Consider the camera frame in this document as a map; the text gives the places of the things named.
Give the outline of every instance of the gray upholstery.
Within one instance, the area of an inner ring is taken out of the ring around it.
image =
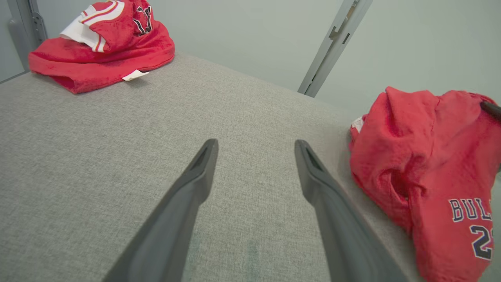
[[[73,95],[0,85],[0,281],[98,281],[208,138],[219,157],[184,281],[327,281],[294,141],[307,140],[404,272],[411,241],[353,183],[349,120],[314,99],[177,53],[147,76]]]

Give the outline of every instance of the red jersey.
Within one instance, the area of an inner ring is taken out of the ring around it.
[[[29,54],[30,69],[73,93],[122,81],[133,71],[158,68],[174,58],[174,43],[146,0],[90,5],[61,32]]]
[[[414,241],[428,281],[477,281],[492,259],[501,123],[465,91],[386,88],[351,128],[355,182]]]

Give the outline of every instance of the white tag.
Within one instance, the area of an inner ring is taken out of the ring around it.
[[[131,81],[131,80],[133,80],[135,78],[141,77],[143,75],[147,75],[148,73],[149,72],[140,72],[138,70],[135,70],[135,71],[131,72],[130,74],[122,77],[122,79],[125,80],[125,81]]]
[[[360,131],[362,130],[362,126],[364,126],[364,120],[362,119],[362,117],[359,117],[358,119],[354,120],[351,123],[351,126],[356,128],[358,133],[360,133]]]

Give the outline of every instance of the white stripe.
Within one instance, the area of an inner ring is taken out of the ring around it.
[[[84,12],[81,12],[80,14],[82,15],[82,17],[88,17],[95,12],[96,12],[96,8],[94,8],[94,6],[92,6],[92,5],[90,5],[87,9],[85,9],[85,13],[87,13],[87,15],[85,15]]]
[[[106,44],[106,40],[104,40],[104,37],[101,36],[101,43],[99,44],[99,47],[97,48],[97,52],[104,53],[104,45]]]
[[[131,80],[133,80],[135,78],[141,77],[143,75],[147,75],[148,73],[149,72],[140,72],[138,70],[135,70],[135,71],[129,73],[128,75],[122,77],[122,79],[125,80],[125,81],[131,81]]]
[[[351,123],[351,126],[354,127],[358,131],[358,133],[360,133],[362,127],[364,126],[364,120],[362,119],[362,117],[359,117]]]
[[[95,14],[95,13],[100,13],[100,14],[101,14],[101,13],[106,13],[107,11],[109,11],[109,10],[113,9],[113,7],[114,7],[114,2],[115,2],[115,1],[111,1],[111,2],[110,2],[110,3],[111,3],[111,5],[107,6],[107,7],[106,7],[106,9],[104,9],[104,10],[100,10],[100,11],[97,11],[97,10],[96,10],[94,13],[90,13],[90,14],[89,14],[89,13],[87,13],[87,16],[86,16],[86,17],[84,17],[84,18],[82,19],[82,21],[85,21],[86,19],[88,19],[88,18],[90,18],[90,17],[94,16],[94,14]]]
[[[60,33],[60,36],[65,39],[71,39],[76,42],[84,43],[94,50],[99,41],[99,35],[94,31],[91,31],[88,26],[81,24],[81,19],[81,16],[74,19],[70,25]]]
[[[113,4],[111,4],[111,6],[109,6],[108,8],[108,11],[112,8]],[[108,14],[105,14],[105,15],[101,15],[101,16],[97,16],[95,18],[92,18],[86,22],[84,22],[84,25],[86,26],[91,26],[97,22],[100,22],[100,21],[110,21],[110,20],[113,20],[115,18],[117,18],[118,16],[120,16],[120,14],[122,14],[122,11],[124,10],[124,7],[125,7],[125,3],[123,2],[120,2],[118,1],[118,4],[116,6],[116,8],[111,11],[110,13]]]

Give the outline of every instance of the gray wall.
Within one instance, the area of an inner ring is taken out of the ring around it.
[[[24,72],[23,65],[11,39],[7,23],[11,20],[11,10],[7,1],[0,2],[0,81]]]
[[[297,91],[341,0],[150,0],[176,49]]]
[[[366,113],[386,86],[501,103],[501,1],[374,0],[316,98]]]
[[[44,18],[47,36],[59,37],[63,31],[83,10],[95,2],[106,0],[37,0],[40,15]]]

